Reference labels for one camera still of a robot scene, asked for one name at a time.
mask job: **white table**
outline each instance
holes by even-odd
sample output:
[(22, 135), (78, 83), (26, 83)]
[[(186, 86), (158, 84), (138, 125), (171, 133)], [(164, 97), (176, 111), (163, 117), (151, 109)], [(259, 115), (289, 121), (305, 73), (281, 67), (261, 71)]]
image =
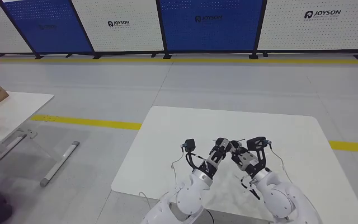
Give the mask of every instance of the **white table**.
[[(194, 138), (195, 153), (207, 157), (218, 137), (251, 139), (265, 136), (285, 162), (296, 184), (312, 201), (324, 224), (358, 223), (358, 200), (317, 120), (309, 116), (154, 106), (130, 147), (113, 183), (116, 192), (144, 192), (158, 199), (175, 186), (171, 163), (179, 145)], [(280, 160), (266, 150), (267, 166), (287, 180)], [(178, 181), (188, 178), (185, 159), (175, 163)], [(245, 173), (227, 155), (219, 165), (204, 207), (215, 211), (272, 220), (271, 214), (240, 181)]]
[[(2, 144), (3, 141), (54, 97), (51, 94), (32, 94), (26, 92), (8, 92), (8, 94), (9, 97), (0, 102), (0, 148), (2, 149), (0, 159), (8, 154), (19, 141), (24, 139), (26, 134), (18, 136), (8, 146), (4, 146)], [(31, 134), (31, 140), (37, 135), (37, 133), (33, 134), (31, 130), (28, 133)], [(73, 142), (64, 155), (58, 155), (54, 151), (46, 150), (38, 144), (36, 145), (56, 160), (56, 164), (40, 183), (41, 186), (46, 186), (72, 151), (79, 145), (79, 142)]]

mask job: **table leg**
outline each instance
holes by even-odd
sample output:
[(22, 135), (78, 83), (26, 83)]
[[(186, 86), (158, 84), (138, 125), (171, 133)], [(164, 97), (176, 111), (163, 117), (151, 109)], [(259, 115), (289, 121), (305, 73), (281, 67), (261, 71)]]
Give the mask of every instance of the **table leg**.
[(41, 148), (43, 151), (45, 151), (51, 158), (53, 158), (56, 161), (56, 164), (51, 168), (51, 170), (47, 173), (47, 175), (40, 182), (40, 186), (44, 188), (45, 186), (47, 186), (47, 184), (50, 182), (51, 178), (56, 174), (56, 172), (60, 169), (62, 164), (67, 160), (69, 155), (71, 155), (73, 150), (79, 145), (79, 142), (77, 142), (77, 141), (72, 142), (72, 144), (69, 146), (69, 148), (66, 150), (66, 152), (62, 156), (59, 156), (56, 152), (54, 152), (52, 150), (46, 150), (46, 149), (42, 148), (33, 139), (32, 139), (32, 141), (36, 145), (38, 145), (39, 148)]
[(14, 141), (12, 141), (8, 146), (4, 146), (3, 144), (0, 144), (0, 147), (4, 150), (1, 154), (0, 154), (0, 159), (2, 159), (6, 154), (8, 154), (8, 152), (13, 149), (21, 140), (23, 140), (26, 137), (25, 134), (18, 136), (15, 138)]

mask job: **pegboard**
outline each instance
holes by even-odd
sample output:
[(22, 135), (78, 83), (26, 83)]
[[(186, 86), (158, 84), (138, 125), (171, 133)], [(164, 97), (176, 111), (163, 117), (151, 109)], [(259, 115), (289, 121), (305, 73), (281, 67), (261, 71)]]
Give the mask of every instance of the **pegboard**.
[(31, 53), (22, 36), (0, 8), (0, 53)]
[(358, 49), (358, 0), (268, 0), (258, 49)]
[(73, 0), (97, 52), (163, 50), (155, 0)]
[(168, 50), (253, 50), (262, 0), (160, 0)]
[(4, 5), (36, 52), (91, 52), (69, 0), (24, 0)]

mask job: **yellow stripe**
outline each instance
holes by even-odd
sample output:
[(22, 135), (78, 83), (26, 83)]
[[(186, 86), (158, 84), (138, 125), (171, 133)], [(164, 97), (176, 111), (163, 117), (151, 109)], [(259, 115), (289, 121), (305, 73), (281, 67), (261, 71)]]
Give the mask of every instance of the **yellow stripe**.
[(332, 149), (334, 150), (345, 150), (351, 152), (358, 152), (358, 143), (355, 142), (336, 142), (330, 141)]
[[(57, 122), (65, 124), (78, 124), (88, 125), (106, 128), (121, 128), (130, 130), (139, 130), (142, 124), (129, 123), (129, 122), (115, 122), (110, 120), (94, 120), (94, 119), (83, 119), (83, 118), (68, 118), (64, 116), (48, 116), (48, 115), (34, 115), (31, 120), (38, 120), (43, 122)], [(332, 149), (334, 150), (345, 150), (351, 152), (358, 152), (358, 143), (355, 142), (329, 142)]]
[(79, 125), (89, 125), (97, 127), (107, 127), (107, 128), (121, 128), (121, 129), (131, 129), (139, 130), (142, 124), (138, 123), (129, 123), (129, 122), (114, 122), (110, 120), (94, 120), (94, 119), (83, 119), (83, 118), (67, 118), (64, 116), (48, 116), (48, 115), (34, 115), (31, 120), (39, 120), (44, 122), (57, 122), (65, 124), (79, 124)]
[(61, 63), (99, 63), (99, 62), (203, 62), (203, 63), (299, 63), (299, 64), (358, 64), (358, 60), (323, 60), (323, 59), (259, 59), (259, 60), (250, 60), (250, 59), (159, 59), (159, 58), (112, 58), (112, 59), (0, 59), (0, 62), (61, 62)]

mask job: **gray floor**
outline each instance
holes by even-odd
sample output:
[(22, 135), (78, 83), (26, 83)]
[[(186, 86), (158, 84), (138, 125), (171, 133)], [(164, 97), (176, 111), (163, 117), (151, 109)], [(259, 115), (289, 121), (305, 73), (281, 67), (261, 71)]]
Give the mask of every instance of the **gray floor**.
[[(0, 86), (54, 94), (40, 114), (141, 123), (160, 105), (310, 115), (329, 140), (358, 142), (357, 71), (350, 64), (1, 63)], [(59, 152), (81, 145), (46, 188), (39, 181), (54, 161), (28, 139), (0, 162), (0, 192), (16, 209), (7, 223), (140, 223), (146, 201), (111, 191), (136, 131), (33, 121), (26, 128)], [(335, 154), (358, 194), (358, 152)], [(216, 223), (266, 223), (213, 215)], [(203, 213), (197, 223), (210, 222)]]

